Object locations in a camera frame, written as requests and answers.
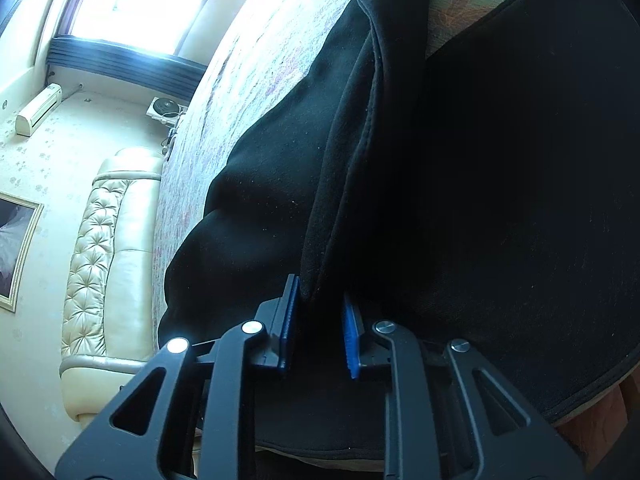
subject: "black cloth cover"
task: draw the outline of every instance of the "black cloth cover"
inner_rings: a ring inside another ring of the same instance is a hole
[[[298,351],[258,386],[256,433],[309,458],[383,457],[345,288],[469,339],[550,422],[613,384],[640,360],[636,1],[507,0],[425,61],[429,0],[353,0],[213,180],[160,343],[220,337],[299,273]]]

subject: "framed picture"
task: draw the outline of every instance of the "framed picture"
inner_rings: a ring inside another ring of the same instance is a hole
[[[22,266],[42,204],[0,192],[0,306],[15,312]]]

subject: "black clamp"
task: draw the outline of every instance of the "black clamp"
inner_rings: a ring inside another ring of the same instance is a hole
[[[385,480],[579,480],[578,456],[467,341],[429,351],[403,326],[346,297],[353,378],[386,377]]]
[[[210,379],[199,477],[252,477],[251,374],[283,374],[292,353],[299,280],[220,339],[169,341],[62,455],[57,480],[186,480],[205,381]]]
[[[298,279],[222,338],[167,343],[95,417],[56,467],[58,480],[194,478],[194,433],[206,405],[198,477],[255,475],[253,386],[283,376],[293,352]],[[579,480],[578,457],[472,346],[444,353],[408,329],[345,300],[352,377],[384,380],[385,480]],[[209,391],[202,399],[204,384]]]

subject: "white wall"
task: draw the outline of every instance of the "white wall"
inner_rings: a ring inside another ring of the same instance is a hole
[[[54,75],[49,77],[49,82],[58,83],[62,86],[63,92],[66,92],[67,89],[72,91],[74,88],[78,88],[79,84],[82,84],[84,91],[96,92],[104,96],[122,99],[129,103],[143,105],[145,108],[151,104],[154,97],[167,97],[173,99],[178,104],[188,104],[182,99],[163,94],[157,90],[135,85],[127,81],[120,81],[119,79],[105,75],[84,72],[83,70],[76,70],[75,68],[68,68],[66,66],[51,66],[50,70]]]
[[[52,1],[23,0],[0,38],[0,122],[44,86],[44,69],[36,70],[36,60]]]
[[[245,1],[207,0],[178,54],[208,65]]]

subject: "sunlight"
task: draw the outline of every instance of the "sunlight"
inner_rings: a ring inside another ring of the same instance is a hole
[[[71,34],[173,54],[202,0],[83,0]]]

